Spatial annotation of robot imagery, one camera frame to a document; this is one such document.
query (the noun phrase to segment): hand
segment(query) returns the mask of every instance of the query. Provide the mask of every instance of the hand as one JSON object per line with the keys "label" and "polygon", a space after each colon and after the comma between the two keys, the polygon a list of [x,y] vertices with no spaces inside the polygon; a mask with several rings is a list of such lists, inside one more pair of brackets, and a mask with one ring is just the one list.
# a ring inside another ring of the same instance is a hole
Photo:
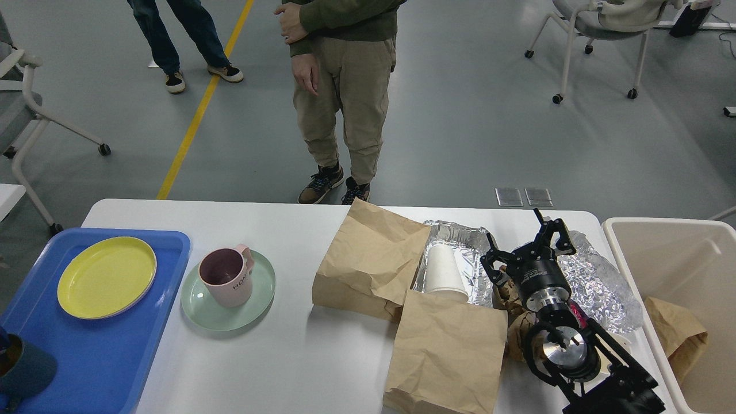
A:
{"label": "hand", "polygon": [[299,19],[301,8],[300,4],[286,3],[280,5],[274,11],[275,15],[281,15],[278,21],[281,23],[281,35],[286,38],[286,44],[298,42],[308,35]]}
{"label": "hand", "polygon": [[299,86],[305,91],[318,97],[317,84],[319,84],[319,65],[317,58],[312,53],[296,55],[291,58],[291,73],[297,80]]}

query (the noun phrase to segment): pink mug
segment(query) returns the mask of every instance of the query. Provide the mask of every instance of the pink mug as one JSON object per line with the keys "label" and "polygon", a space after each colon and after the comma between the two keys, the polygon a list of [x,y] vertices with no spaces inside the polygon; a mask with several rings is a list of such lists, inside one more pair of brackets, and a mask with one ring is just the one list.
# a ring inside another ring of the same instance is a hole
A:
{"label": "pink mug", "polygon": [[218,304],[227,308],[240,306],[253,292],[250,272],[254,264],[246,245],[218,249],[199,263],[199,278]]}

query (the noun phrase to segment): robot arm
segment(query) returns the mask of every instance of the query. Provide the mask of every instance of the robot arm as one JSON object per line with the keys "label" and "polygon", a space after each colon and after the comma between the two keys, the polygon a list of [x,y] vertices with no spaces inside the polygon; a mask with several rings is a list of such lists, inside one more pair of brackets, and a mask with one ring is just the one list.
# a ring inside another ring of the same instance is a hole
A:
{"label": "robot arm", "polygon": [[[533,242],[509,253],[499,250],[489,234],[490,249],[481,257],[491,282],[501,287],[513,280],[522,306],[537,316],[523,340],[530,371],[564,393],[570,402],[564,414],[661,413],[665,405],[652,390],[657,386],[654,378],[570,299],[570,285],[556,260],[558,255],[576,253],[567,227],[561,219],[546,220],[538,209],[534,213],[541,227]],[[555,234],[559,238],[553,248]],[[505,264],[505,271],[496,270],[495,262]],[[541,363],[548,373],[534,359],[534,338],[539,334],[543,335]],[[584,383],[601,370],[599,351],[611,362],[611,374],[586,393]]]}

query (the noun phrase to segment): blue tray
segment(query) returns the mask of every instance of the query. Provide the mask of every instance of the blue tray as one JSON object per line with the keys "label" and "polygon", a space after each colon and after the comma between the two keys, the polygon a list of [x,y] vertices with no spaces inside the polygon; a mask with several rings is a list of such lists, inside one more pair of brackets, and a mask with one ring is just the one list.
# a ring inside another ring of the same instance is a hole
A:
{"label": "blue tray", "polygon": [[[157,268],[151,289],[132,308],[98,320],[70,316],[56,296],[61,274],[87,247],[115,236],[148,243]],[[10,333],[49,352],[56,377],[17,413],[122,414],[138,403],[189,260],[191,242],[178,231],[70,228],[54,236],[0,317]],[[0,409],[7,397],[0,395]]]}

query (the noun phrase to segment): sneaker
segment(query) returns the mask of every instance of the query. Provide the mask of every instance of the sneaker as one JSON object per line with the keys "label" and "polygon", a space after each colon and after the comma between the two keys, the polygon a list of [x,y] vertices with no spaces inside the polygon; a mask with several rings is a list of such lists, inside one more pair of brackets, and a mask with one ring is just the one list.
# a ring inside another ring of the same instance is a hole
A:
{"label": "sneaker", "polygon": [[347,181],[345,181],[345,185],[347,186],[347,192],[342,196],[343,206],[351,206],[356,198],[368,201],[368,198],[370,197],[370,183],[359,186],[358,183],[353,180],[353,177],[348,177]]}
{"label": "sneaker", "polygon": [[166,90],[170,94],[181,94],[184,92],[184,88],[186,88],[186,83],[184,83],[184,76],[181,72],[177,71],[174,74],[166,75]]}
{"label": "sneaker", "polygon": [[207,71],[211,74],[216,74],[230,83],[238,83],[243,80],[243,72],[233,65],[227,65],[224,68],[216,68],[214,66],[207,65]]}
{"label": "sneaker", "polygon": [[302,194],[299,194],[299,204],[317,204],[325,198],[331,189],[339,186],[345,181],[345,174],[340,167],[336,172],[329,172],[329,170],[323,166],[319,168],[319,171],[312,175],[312,181],[302,190]]}

